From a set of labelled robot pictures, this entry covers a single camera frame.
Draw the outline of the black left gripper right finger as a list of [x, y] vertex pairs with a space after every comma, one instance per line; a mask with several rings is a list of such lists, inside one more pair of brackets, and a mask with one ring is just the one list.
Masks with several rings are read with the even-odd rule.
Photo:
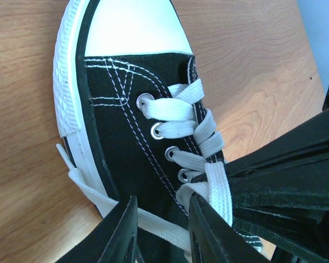
[[201, 196], [190, 198], [189, 234], [193, 262], [268, 262]]

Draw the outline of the black white canvas sneaker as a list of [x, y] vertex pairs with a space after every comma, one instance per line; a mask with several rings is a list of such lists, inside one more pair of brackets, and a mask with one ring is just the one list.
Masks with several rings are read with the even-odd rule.
[[[190, 198], [201, 196], [260, 253], [257, 236], [232, 226], [231, 191], [217, 143], [198, 142], [200, 150], [211, 152], [204, 172], [193, 173], [164, 157], [173, 146], [193, 152], [187, 138], [211, 113], [203, 98], [190, 101], [192, 91], [174, 104], [168, 101], [174, 98], [170, 86], [200, 80], [195, 62], [171, 1], [69, 1], [56, 39], [53, 81], [70, 85], [81, 131], [78, 139], [61, 137], [61, 146], [79, 169], [90, 164], [107, 195], [118, 203], [135, 196], [138, 209], [189, 232]], [[155, 173], [135, 132], [145, 136], [178, 196], [189, 195], [186, 214]], [[162, 260], [147, 258], [141, 233], [138, 226], [135, 262], [193, 262], [191, 244], [190, 255], [172, 251]]]

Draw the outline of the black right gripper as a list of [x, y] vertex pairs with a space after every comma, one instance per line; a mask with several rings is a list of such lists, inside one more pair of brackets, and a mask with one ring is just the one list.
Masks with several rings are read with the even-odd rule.
[[329, 87], [319, 113], [262, 148], [225, 165], [229, 178], [329, 151]]

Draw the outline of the white shoelace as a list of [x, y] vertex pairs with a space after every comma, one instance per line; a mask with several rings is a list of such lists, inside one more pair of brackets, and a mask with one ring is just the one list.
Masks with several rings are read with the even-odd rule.
[[[174, 104], [175, 100], [181, 99], [181, 94], [192, 91], [189, 96], [193, 103], [200, 102], [203, 98], [203, 86], [200, 80], [196, 80], [191, 84], [176, 84], [169, 88], [169, 93], [174, 98], [169, 99], [170, 104]], [[61, 137], [78, 139], [78, 132], [81, 128], [76, 122], [75, 110], [73, 108], [73, 99], [70, 93], [70, 85], [67, 81], [53, 82], [55, 113], [58, 123], [58, 130]], [[178, 147], [169, 147], [164, 153], [164, 157], [168, 161], [180, 164], [184, 169], [189, 169], [193, 173], [204, 172], [206, 159], [211, 152], [206, 147], [198, 148], [198, 142], [205, 144], [206, 142], [217, 143], [216, 150], [223, 148], [223, 138], [219, 133], [215, 133], [212, 138], [208, 137], [208, 133], [215, 129], [215, 122], [212, 114], [209, 113], [203, 123], [199, 124], [187, 138], [189, 148], [194, 151], [181, 151]], [[181, 199], [173, 186], [171, 185], [166, 173], [162, 170], [154, 153], [150, 150], [150, 146], [145, 140], [145, 136], [137, 131], [135, 132], [140, 147], [148, 157], [150, 164], [153, 166], [155, 173], [163, 182], [168, 190], [171, 198], [175, 201], [183, 214], [187, 213], [189, 205], [189, 195], [185, 194]], [[96, 173], [90, 171], [90, 164], [86, 163], [83, 169], [79, 169], [74, 165], [72, 158], [68, 156], [63, 147], [58, 144], [57, 148], [69, 168], [70, 179], [80, 188], [84, 195], [96, 205], [102, 216], [107, 216], [111, 209], [117, 205], [117, 201], [109, 197], [103, 186], [101, 179], [97, 179]], [[190, 241], [188, 230], [169, 222], [159, 216], [146, 210], [138, 209], [138, 226], [142, 229], [140, 234], [140, 246], [144, 249], [145, 256], [150, 259], [159, 257], [164, 259], [168, 257], [170, 252], [174, 251], [179, 256], [190, 255]]]

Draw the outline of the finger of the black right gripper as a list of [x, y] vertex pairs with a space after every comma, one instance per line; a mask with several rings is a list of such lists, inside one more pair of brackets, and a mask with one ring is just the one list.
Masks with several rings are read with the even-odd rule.
[[308, 262], [329, 262], [329, 175], [230, 181], [233, 227]]

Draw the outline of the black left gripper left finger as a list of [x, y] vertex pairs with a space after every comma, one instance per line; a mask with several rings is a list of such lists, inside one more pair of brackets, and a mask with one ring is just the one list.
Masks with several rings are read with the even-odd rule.
[[84, 240], [58, 262], [135, 262], [137, 209], [135, 196], [119, 202]]

